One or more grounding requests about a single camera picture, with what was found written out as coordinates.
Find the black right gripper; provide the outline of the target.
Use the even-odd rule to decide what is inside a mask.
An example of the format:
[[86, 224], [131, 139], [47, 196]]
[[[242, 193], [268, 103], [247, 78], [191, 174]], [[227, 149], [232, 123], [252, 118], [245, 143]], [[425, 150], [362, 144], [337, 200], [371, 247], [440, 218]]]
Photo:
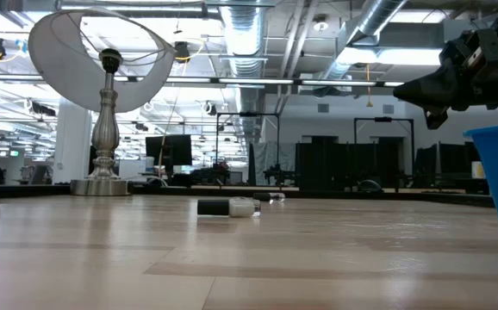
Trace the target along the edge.
[[437, 71], [396, 86], [393, 96], [426, 111], [464, 105], [496, 105], [493, 73], [498, 66], [498, 35], [490, 28], [463, 31], [446, 42]]

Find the black partition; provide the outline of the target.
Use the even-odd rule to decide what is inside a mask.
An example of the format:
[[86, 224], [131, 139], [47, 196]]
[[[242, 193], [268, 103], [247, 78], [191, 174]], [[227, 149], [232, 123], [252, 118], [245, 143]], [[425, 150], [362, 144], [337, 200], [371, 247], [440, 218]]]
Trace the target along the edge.
[[296, 147], [296, 174], [303, 191], [344, 191], [364, 180], [394, 188], [404, 173], [399, 148], [388, 143], [315, 144]]
[[414, 174], [429, 179], [471, 178], [472, 163], [479, 161], [473, 142], [465, 142], [463, 145], [440, 142], [417, 150]]

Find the grey tarp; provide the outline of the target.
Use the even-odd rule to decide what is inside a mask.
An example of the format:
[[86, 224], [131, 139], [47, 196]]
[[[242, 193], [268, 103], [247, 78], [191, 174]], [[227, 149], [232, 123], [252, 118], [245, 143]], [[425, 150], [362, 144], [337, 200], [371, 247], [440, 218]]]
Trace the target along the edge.
[[288, 172], [296, 171], [296, 143], [277, 143], [267, 141], [251, 145], [252, 161], [250, 172], [254, 173], [257, 185], [272, 185], [275, 177], [268, 179], [265, 171], [279, 164], [279, 168], [287, 176]]

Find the long ceiling light strip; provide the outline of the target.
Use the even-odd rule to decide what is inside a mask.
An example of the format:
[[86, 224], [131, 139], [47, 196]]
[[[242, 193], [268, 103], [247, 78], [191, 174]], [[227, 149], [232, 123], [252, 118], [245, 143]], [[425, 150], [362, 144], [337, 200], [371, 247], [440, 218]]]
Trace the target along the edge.
[[292, 78], [242, 78], [242, 77], [169, 77], [169, 84], [235, 84], [235, 85], [295, 85], [295, 86], [334, 86], [334, 87], [385, 87], [394, 88], [403, 82], [367, 80], [323, 80]]

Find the black monitor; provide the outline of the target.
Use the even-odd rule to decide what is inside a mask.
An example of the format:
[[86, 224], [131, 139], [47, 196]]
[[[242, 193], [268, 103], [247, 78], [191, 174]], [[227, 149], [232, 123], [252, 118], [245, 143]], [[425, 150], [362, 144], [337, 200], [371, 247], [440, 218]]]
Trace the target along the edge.
[[146, 137], [146, 155], [154, 165], [192, 165], [191, 137], [187, 134]]

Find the silver lamp white shade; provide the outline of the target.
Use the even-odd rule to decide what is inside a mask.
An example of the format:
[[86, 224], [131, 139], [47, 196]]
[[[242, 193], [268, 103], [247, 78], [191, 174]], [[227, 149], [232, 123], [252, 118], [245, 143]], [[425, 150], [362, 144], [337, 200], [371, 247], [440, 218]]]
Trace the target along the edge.
[[[143, 30], [156, 49], [151, 68], [137, 82], [117, 82], [115, 74], [126, 60], [114, 48], [105, 48], [94, 59], [86, 51], [81, 21], [88, 17], [114, 18]], [[118, 113], [135, 110], [150, 102], [165, 85], [176, 52], [150, 28], [104, 8], [62, 9], [42, 17], [28, 37], [28, 52], [43, 81], [66, 100], [96, 111], [91, 145], [96, 149], [94, 170], [70, 183], [72, 195], [124, 196], [132, 186], [114, 171], [115, 149], [120, 142]]]

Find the black frame stand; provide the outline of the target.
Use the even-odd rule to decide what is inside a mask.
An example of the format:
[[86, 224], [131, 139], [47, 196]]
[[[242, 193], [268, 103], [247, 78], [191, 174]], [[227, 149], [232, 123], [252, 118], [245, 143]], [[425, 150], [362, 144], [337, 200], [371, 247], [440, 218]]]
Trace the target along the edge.
[[[414, 120], [409, 119], [409, 118], [392, 118], [388, 116], [378, 116], [378, 117], [356, 117], [353, 119], [352, 125], [353, 125], [353, 144], [354, 144], [354, 153], [356, 154], [356, 150], [358, 149], [358, 132], [360, 129], [357, 128], [358, 122], [359, 121], [374, 121], [374, 122], [397, 122], [403, 129], [406, 129], [401, 122], [405, 121], [409, 124], [410, 126], [410, 143], [411, 143], [411, 160], [410, 160], [410, 168], [411, 168], [411, 173], [410, 176], [414, 174], [414, 160], [415, 160], [415, 131], [414, 131]], [[408, 175], [402, 173], [396, 175], [397, 179], [397, 185], [394, 187], [395, 193], [400, 193], [400, 181], [403, 180], [404, 177], [407, 177]]]
[[[215, 155], [214, 155], [214, 165], [218, 165], [219, 164], [219, 158], [218, 158], [218, 152], [219, 152], [219, 135], [220, 135], [220, 127], [223, 126], [222, 123], [220, 122], [220, 118], [223, 116], [223, 115], [227, 115], [228, 118], [226, 121], [224, 121], [224, 123], [228, 123], [228, 121], [230, 120], [230, 118], [232, 116], [238, 116], [239, 118], [258, 118], [258, 117], [267, 117], [267, 116], [272, 116], [272, 117], [275, 117], [276, 118], [276, 124], [274, 124], [272, 122], [272, 125], [275, 125], [276, 126], [276, 130], [277, 130], [277, 140], [276, 140], [276, 163], [274, 166], [276, 167], [279, 167], [279, 169], [281, 169], [281, 165], [280, 165], [280, 162], [279, 162], [279, 152], [280, 152], [280, 146], [279, 146], [279, 142], [280, 142], [280, 129], [281, 129], [281, 121], [280, 121], [280, 117], [281, 117], [281, 114], [279, 113], [263, 113], [263, 112], [257, 112], [257, 111], [251, 111], [251, 110], [248, 110], [248, 111], [242, 111], [242, 112], [237, 112], [237, 113], [234, 113], [234, 112], [218, 112], [217, 115], [215, 116]], [[253, 159], [252, 161], [252, 168], [254, 168], [252, 171], [251, 169], [249, 169], [249, 178], [248, 178], [248, 181], [249, 181], [249, 185], [250, 186], [256, 186], [257, 185], [257, 174], [256, 174], [256, 168], [254, 167], [254, 150], [252, 148], [252, 145], [250, 143], [250, 150], [249, 150], [249, 165], [251, 166], [251, 158]]]

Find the silver ventilation duct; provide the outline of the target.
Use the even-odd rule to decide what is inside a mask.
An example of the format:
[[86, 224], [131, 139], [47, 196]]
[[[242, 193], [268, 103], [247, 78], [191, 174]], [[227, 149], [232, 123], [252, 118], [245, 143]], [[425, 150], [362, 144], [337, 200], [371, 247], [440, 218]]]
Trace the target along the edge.
[[407, 0], [366, 0], [361, 14], [343, 22], [336, 41], [333, 61], [321, 74], [321, 79], [341, 79], [365, 56], [371, 56], [370, 48], [376, 47], [380, 33], [403, 7]]
[[[220, 7], [224, 23], [224, 38], [227, 53], [234, 58], [229, 60], [234, 78], [260, 78], [263, 69], [262, 42], [265, 22], [265, 9], [256, 5], [259, 0], [236, 0], [244, 5]], [[239, 112], [258, 112], [263, 108], [264, 89], [257, 85], [241, 85], [236, 93]], [[260, 119], [240, 117], [240, 133], [247, 144], [258, 141]]]

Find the black table frame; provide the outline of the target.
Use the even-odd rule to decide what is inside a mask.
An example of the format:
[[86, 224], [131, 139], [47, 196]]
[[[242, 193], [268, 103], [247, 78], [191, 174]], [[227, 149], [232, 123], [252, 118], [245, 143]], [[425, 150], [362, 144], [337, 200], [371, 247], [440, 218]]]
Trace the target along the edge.
[[[467, 195], [453, 193], [364, 193], [342, 191], [297, 191], [279, 189], [234, 189], [222, 188], [160, 188], [157, 186], [133, 186], [133, 195], [178, 195], [178, 196], [244, 196], [282, 193], [290, 199], [340, 199], [340, 200], [385, 200], [385, 201], [418, 201], [444, 204], [466, 205], [482, 208], [493, 208], [494, 200], [488, 195]], [[0, 185], [0, 199], [35, 197], [50, 195], [69, 195], [69, 185]]]

